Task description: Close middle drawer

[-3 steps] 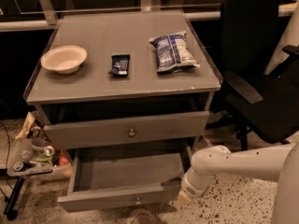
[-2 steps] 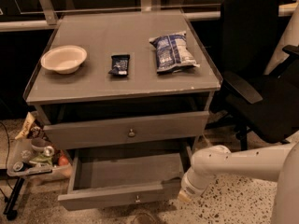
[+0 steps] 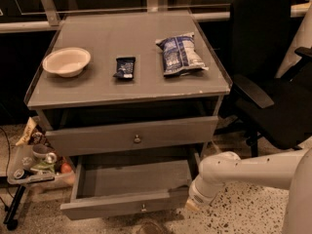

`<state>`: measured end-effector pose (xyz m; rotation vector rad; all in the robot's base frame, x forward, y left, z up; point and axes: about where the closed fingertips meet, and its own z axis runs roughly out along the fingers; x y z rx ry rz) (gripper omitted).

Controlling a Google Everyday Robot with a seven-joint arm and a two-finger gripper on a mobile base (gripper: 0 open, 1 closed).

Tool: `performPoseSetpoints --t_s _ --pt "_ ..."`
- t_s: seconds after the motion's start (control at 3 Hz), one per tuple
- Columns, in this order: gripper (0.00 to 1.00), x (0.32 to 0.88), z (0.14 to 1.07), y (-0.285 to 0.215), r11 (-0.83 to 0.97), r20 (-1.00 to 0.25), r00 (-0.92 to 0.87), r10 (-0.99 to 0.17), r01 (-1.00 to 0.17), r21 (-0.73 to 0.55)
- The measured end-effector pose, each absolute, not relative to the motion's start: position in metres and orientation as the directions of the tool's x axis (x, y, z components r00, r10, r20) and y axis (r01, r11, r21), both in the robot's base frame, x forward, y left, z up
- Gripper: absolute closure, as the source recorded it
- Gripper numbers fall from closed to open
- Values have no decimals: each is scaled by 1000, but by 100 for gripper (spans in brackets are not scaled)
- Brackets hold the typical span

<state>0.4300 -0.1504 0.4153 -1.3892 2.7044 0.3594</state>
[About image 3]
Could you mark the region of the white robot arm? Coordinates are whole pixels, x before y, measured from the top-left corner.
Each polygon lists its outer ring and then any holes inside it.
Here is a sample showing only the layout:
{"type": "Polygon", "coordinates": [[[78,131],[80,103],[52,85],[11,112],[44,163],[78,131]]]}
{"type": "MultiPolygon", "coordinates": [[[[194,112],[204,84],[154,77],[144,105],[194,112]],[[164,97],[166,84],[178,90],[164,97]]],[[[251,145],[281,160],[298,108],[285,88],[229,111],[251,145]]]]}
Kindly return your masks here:
{"type": "Polygon", "coordinates": [[[228,151],[204,158],[189,187],[189,201],[208,205],[227,182],[240,181],[289,192],[283,234],[312,234],[312,149],[240,158],[228,151]]]}

